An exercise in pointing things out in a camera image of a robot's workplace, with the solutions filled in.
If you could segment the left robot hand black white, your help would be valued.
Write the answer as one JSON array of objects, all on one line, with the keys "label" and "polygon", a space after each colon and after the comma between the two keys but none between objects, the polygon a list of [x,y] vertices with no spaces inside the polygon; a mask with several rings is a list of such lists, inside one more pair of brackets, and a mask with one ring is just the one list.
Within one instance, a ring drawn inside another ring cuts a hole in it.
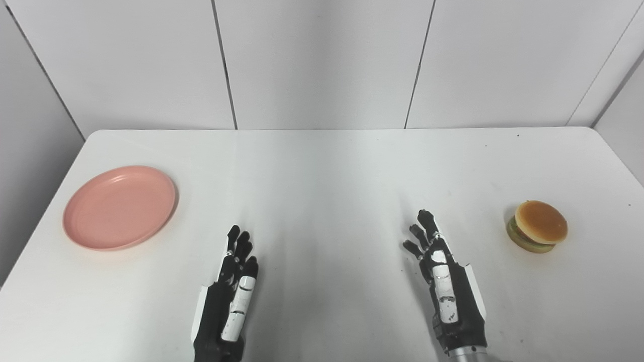
[{"label": "left robot hand black white", "polygon": [[203,287],[193,325],[195,361],[241,361],[242,337],[259,275],[251,256],[250,233],[233,225],[227,234],[227,251],[216,280]]}]

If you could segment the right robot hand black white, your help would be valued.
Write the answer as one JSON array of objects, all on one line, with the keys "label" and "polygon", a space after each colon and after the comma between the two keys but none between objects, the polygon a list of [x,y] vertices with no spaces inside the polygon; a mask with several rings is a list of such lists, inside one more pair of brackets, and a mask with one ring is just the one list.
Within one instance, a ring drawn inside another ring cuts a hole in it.
[{"label": "right robot hand black white", "polygon": [[485,323],[486,308],[471,265],[460,265],[426,209],[409,227],[417,241],[402,246],[416,257],[429,287],[434,310],[433,332],[450,361],[490,361]]}]

